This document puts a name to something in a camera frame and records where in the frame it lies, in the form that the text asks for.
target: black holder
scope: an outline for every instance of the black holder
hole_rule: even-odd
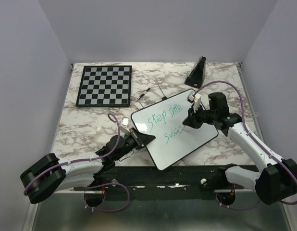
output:
[[[192,71],[185,79],[185,84],[193,88],[200,88],[205,79],[205,63],[206,57],[200,57],[200,60],[193,67]]]

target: whiteboard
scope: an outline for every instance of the whiteboard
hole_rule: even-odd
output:
[[[183,126],[182,122],[191,107],[187,101],[191,92],[194,90],[183,91],[131,114],[138,131],[156,136],[146,148],[159,170],[171,166],[218,136],[214,125],[203,124],[200,129]]]

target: table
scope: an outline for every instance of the table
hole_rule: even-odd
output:
[[[52,151],[58,157],[94,155],[112,136],[117,134],[117,126],[107,118],[114,113],[119,121],[137,110],[131,105],[128,108],[78,108],[75,106],[83,67],[86,65],[132,65],[131,102],[148,87],[158,82],[167,97],[191,88],[184,84],[187,73],[194,63],[82,63],[75,64],[67,91],[65,103],[56,132]],[[244,92],[237,67],[234,63],[207,63],[204,84],[215,80],[224,80],[234,84],[242,92],[246,108],[246,122],[255,131],[252,113]],[[241,115],[240,101],[237,93],[225,84],[214,84],[201,91],[202,100],[208,107],[208,94],[223,92],[228,100],[230,112]],[[141,99],[144,105],[155,103],[153,97]],[[189,156],[177,162],[176,166],[192,165],[238,165],[253,164],[239,146],[230,141],[221,132],[214,140],[208,142]],[[153,166],[153,161],[145,149],[135,152],[130,158],[117,161],[117,166]]]

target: chessboard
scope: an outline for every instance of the chessboard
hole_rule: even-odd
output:
[[[77,107],[130,106],[132,66],[84,66]]]

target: white marble tabletop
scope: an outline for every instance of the white marble tabletop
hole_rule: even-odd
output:
[[[117,134],[117,126],[107,118],[107,113],[114,113],[120,121],[124,116],[130,118],[130,115],[137,110],[133,105],[128,108],[76,107],[75,103],[83,67],[86,65],[132,65],[132,103],[144,90],[155,82],[159,83],[167,97],[189,89],[190,87],[184,84],[184,80],[194,63],[75,64],[52,150],[58,157],[84,157],[94,155],[94,152],[102,148],[112,136]],[[207,63],[204,84],[215,80],[228,81],[239,88],[244,96],[246,122],[249,127],[255,131],[252,114],[236,65],[233,63]],[[239,113],[241,115],[240,101],[237,93],[230,86],[225,84],[213,84],[203,89],[201,95],[204,105],[208,107],[208,94],[218,91],[225,93],[227,96],[230,112]],[[154,88],[154,92],[161,95],[158,88]],[[154,92],[146,94],[143,99],[141,99],[142,104],[149,105],[158,101],[158,97]],[[225,137],[219,132],[217,138],[208,142],[174,165],[226,165],[229,163],[238,165],[253,164],[239,146],[232,143],[228,137]],[[142,149],[121,162],[117,161],[116,165],[153,166],[154,164],[148,152]]]

